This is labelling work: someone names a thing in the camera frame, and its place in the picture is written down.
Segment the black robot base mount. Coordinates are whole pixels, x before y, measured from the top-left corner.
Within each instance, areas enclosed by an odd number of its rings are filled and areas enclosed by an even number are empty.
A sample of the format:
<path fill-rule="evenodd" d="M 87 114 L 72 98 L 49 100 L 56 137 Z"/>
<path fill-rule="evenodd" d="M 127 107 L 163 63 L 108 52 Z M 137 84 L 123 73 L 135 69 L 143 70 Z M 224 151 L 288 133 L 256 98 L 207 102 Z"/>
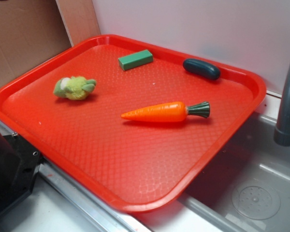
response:
<path fill-rule="evenodd" d="M 0 216 L 33 190 L 41 153 L 21 135 L 0 133 Z"/>

